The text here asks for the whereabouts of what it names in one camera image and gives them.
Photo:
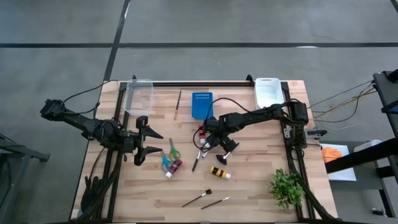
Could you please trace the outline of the black table clamp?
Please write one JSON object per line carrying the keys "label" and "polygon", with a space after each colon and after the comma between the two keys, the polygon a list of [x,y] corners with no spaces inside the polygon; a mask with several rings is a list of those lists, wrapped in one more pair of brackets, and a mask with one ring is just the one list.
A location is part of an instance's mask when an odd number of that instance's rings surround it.
{"label": "black table clamp", "polygon": [[324,129],[305,129],[305,136],[308,139],[320,139],[322,136],[324,136],[328,131]]}

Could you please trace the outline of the white plastic bin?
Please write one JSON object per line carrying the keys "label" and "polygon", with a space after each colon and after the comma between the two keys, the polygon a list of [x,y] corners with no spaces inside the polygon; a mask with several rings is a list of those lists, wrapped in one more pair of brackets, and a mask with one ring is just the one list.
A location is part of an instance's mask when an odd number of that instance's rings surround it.
{"label": "white plastic bin", "polygon": [[261,109],[273,104],[282,104],[284,96],[278,78],[257,78],[254,85],[256,108]]}

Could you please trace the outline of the large black fan brush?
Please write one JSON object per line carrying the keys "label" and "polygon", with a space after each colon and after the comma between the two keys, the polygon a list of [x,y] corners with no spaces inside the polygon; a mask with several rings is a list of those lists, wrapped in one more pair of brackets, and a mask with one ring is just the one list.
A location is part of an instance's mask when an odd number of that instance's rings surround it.
{"label": "large black fan brush", "polygon": [[230,155],[230,152],[227,152],[226,154],[217,154],[216,155],[216,160],[220,163],[226,166],[228,164],[227,157]]}

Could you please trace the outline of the thick black brush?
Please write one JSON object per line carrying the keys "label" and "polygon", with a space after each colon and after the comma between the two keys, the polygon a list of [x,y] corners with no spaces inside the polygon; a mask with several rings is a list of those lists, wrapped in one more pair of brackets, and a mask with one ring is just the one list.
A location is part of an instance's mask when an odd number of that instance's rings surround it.
{"label": "thick black brush", "polygon": [[200,159],[200,156],[201,156],[201,150],[198,150],[198,154],[197,154],[197,156],[195,158],[195,162],[194,162],[193,167],[192,167],[192,172],[195,171],[195,169],[197,167],[197,164],[198,164],[198,161]]}

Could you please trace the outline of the black equipment cart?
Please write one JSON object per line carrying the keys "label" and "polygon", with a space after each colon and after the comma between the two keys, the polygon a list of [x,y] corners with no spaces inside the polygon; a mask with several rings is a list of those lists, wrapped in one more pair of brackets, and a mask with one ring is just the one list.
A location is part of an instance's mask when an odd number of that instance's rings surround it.
{"label": "black equipment cart", "polygon": [[379,193],[384,209],[388,217],[395,218],[397,214],[391,207],[383,179],[394,177],[398,184],[398,69],[375,73],[373,79],[374,87],[383,105],[381,112],[387,115],[395,137],[358,152],[353,152],[353,149],[363,143],[346,142],[344,145],[348,147],[349,154],[326,163],[326,171],[338,172],[372,162],[374,166],[371,173],[381,186]]}

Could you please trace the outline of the black metal stand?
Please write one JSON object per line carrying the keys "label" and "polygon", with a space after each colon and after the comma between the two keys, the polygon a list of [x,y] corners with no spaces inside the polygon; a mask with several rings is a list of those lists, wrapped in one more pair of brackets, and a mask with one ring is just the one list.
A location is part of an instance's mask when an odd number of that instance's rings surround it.
{"label": "black metal stand", "polygon": [[0,134],[0,180],[8,181],[4,193],[1,193],[0,183],[0,224],[9,221],[30,160],[35,158],[47,162],[49,157],[50,154],[29,149]]}

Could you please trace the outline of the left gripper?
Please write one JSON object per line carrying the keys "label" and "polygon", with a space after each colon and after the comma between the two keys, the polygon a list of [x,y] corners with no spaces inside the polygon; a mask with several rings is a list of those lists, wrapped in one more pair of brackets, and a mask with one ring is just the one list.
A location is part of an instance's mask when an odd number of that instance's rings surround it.
{"label": "left gripper", "polygon": [[164,137],[154,131],[150,126],[147,126],[148,117],[140,116],[136,119],[136,128],[138,132],[127,131],[124,138],[123,151],[133,153],[133,150],[137,150],[134,156],[134,164],[140,166],[146,159],[146,155],[154,152],[161,152],[162,148],[146,146],[144,147],[144,141],[146,137],[163,139]]}

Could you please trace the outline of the thin brown orange paintbrush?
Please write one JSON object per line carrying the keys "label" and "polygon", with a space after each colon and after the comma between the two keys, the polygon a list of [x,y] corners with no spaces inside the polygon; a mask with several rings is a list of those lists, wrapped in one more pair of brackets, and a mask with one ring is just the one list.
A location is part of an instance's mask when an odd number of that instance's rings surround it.
{"label": "thin brown orange paintbrush", "polygon": [[180,92],[179,92],[179,94],[178,94],[177,105],[176,105],[176,108],[175,108],[174,120],[176,120],[176,119],[177,119],[177,115],[178,115],[178,107],[179,107],[179,104],[180,104],[180,98],[181,98],[181,95],[182,95],[182,91],[180,90]]}

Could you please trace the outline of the thin black paintbrush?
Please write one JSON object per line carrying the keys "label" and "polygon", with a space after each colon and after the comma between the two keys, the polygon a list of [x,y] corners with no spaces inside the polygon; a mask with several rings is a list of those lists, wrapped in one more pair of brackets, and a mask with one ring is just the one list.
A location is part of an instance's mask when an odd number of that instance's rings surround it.
{"label": "thin black paintbrush", "polygon": [[230,198],[230,197],[225,197],[225,198],[223,198],[223,199],[221,199],[221,200],[217,200],[217,201],[215,201],[215,202],[213,202],[213,203],[211,203],[211,204],[209,204],[209,205],[206,205],[206,206],[202,207],[201,210],[204,210],[204,209],[206,209],[206,208],[208,208],[208,207],[214,206],[214,205],[216,205],[216,204],[218,204],[218,203],[224,202],[225,200],[228,200],[229,198]]}

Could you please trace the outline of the small fan brush long handle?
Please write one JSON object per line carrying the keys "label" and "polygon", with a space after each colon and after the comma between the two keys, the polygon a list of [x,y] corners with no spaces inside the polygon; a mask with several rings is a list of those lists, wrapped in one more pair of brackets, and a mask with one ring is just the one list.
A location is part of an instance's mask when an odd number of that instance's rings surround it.
{"label": "small fan brush long handle", "polygon": [[187,202],[186,204],[182,205],[182,207],[186,207],[187,205],[190,205],[194,201],[196,201],[196,200],[198,200],[198,199],[200,199],[200,198],[202,198],[202,197],[204,197],[206,195],[210,195],[210,194],[212,194],[212,190],[211,189],[205,190],[205,192],[202,193],[200,196],[198,196],[198,197],[194,198],[193,200]]}

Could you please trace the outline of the green handled scissors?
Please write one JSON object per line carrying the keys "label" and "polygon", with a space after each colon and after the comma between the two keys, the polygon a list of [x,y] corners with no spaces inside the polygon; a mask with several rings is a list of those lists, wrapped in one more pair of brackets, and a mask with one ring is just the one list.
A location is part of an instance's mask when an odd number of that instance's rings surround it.
{"label": "green handled scissors", "polygon": [[169,143],[170,143],[169,158],[171,161],[175,161],[180,158],[180,152],[176,150],[176,148],[174,147],[174,142],[172,141],[171,138],[169,139]]}

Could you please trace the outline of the yellow black striped paint bottle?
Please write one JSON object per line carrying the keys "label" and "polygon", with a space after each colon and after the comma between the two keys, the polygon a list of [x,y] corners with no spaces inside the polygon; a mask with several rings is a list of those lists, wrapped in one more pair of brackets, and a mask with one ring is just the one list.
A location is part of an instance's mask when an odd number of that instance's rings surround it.
{"label": "yellow black striped paint bottle", "polygon": [[227,173],[225,170],[219,169],[219,168],[214,167],[214,166],[211,167],[210,173],[212,175],[215,175],[217,177],[220,177],[220,178],[226,179],[226,180],[229,180],[231,178],[231,174],[230,173]]}

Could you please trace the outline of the green artificial plant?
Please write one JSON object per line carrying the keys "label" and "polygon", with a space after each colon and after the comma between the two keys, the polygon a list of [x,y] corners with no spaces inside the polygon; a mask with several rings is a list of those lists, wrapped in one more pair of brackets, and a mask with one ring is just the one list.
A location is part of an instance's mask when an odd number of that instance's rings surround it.
{"label": "green artificial plant", "polygon": [[283,169],[276,169],[270,180],[269,193],[277,205],[283,209],[289,209],[291,205],[302,206],[302,196],[304,191],[298,183],[299,175],[297,173],[288,174]]}

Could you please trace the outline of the blue plastic basket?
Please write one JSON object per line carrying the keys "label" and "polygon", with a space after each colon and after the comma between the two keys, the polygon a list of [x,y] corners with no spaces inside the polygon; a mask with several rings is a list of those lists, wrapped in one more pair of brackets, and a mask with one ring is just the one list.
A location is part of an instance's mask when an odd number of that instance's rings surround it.
{"label": "blue plastic basket", "polygon": [[204,120],[213,116],[212,92],[192,93],[192,118]]}

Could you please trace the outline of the white sheet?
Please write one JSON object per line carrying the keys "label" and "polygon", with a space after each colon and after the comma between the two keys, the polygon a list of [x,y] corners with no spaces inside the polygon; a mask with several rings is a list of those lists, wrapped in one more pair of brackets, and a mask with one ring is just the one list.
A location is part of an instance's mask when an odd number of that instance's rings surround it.
{"label": "white sheet", "polygon": [[[347,156],[349,154],[348,147],[346,145],[338,144],[320,144],[322,149],[331,148],[338,151],[342,156]],[[328,174],[329,180],[341,180],[341,181],[357,181],[356,175],[353,168],[347,168],[338,172],[332,172]]]}

